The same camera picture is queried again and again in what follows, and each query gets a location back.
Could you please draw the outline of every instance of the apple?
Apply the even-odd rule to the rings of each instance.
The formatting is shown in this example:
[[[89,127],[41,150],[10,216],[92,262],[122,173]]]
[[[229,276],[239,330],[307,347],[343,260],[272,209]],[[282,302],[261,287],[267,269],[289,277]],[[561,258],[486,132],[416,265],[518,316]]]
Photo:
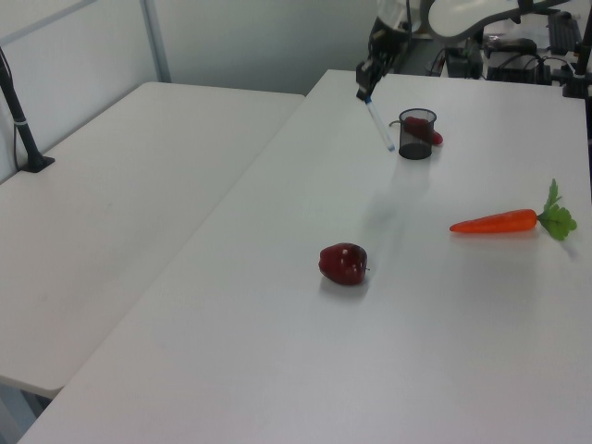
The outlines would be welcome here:
[[[368,255],[354,243],[337,243],[321,251],[318,268],[340,285],[358,285],[364,280]]]

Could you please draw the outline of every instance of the green leaves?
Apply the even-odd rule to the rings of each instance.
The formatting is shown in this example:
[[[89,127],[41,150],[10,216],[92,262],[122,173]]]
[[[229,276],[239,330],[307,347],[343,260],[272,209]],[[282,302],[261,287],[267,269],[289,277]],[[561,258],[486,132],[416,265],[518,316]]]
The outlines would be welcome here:
[[[557,241],[563,241],[570,231],[577,228],[576,222],[572,219],[572,215],[563,207],[559,207],[557,202],[560,200],[559,188],[555,179],[551,182],[549,187],[549,197],[547,203],[543,208],[543,212],[538,215],[538,221]]]
[[[551,182],[551,186],[549,187],[549,197],[547,198],[547,203],[545,203],[545,207],[543,211],[548,211],[551,206],[557,203],[560,200],[561,196],[557,197],[559,194],[559,187],[557,186],[557,182],[555,179]]]

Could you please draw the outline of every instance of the cup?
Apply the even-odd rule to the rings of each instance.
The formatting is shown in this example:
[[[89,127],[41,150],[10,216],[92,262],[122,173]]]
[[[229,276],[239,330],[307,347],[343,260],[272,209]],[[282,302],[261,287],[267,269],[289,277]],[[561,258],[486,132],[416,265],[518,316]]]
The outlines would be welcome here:
[[[435,121],[436,114],[429,109],[412,108],[403,111],[399,120],[389,125],[401,124],[399,154],[411,160],[429,157],[432,154]]]

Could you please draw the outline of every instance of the marker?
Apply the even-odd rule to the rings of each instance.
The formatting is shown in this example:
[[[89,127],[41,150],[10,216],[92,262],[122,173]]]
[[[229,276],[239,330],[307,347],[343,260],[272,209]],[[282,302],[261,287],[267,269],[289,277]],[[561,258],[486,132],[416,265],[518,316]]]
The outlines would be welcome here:
[[[380,118],[380,115],[378,114],[378,110],[374,106],[374,102],[372,102],[372,98],[366,97],[364,102],[366,103],[366,106],[368,107],[368,111],[370,111],[370,116],[372,116],[374,123],[376,123],[376,127],[378,128],[378,132],[380,133],[380,137],[382,137],[382,140],[387,145],[387,149],[391,152],[395,151],[395,143],[390,138],[389,130],[387,129],[387,127],[385,126],[385,123]]]

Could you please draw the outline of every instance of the carrot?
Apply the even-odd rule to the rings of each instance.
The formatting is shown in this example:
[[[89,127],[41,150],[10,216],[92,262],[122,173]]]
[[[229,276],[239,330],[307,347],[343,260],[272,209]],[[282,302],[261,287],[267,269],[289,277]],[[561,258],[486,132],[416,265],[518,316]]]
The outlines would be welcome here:
[[[555,179],[549,188],[549,197],[540,215],[534,210],[514,210],[474,220],[454,224],[450,231],[457,233],[508,233],[532,229],[537,221],[549,232],[552,238],[563,241],[570,231],[577,228],[570,212],[560,208],[557,201],[559,189]]]
[[[457,233],[508,233],[526,231],[537,224],[537,213],[533,210],[514,210],[498,215],[480,217],[454,224],[450,231]]]

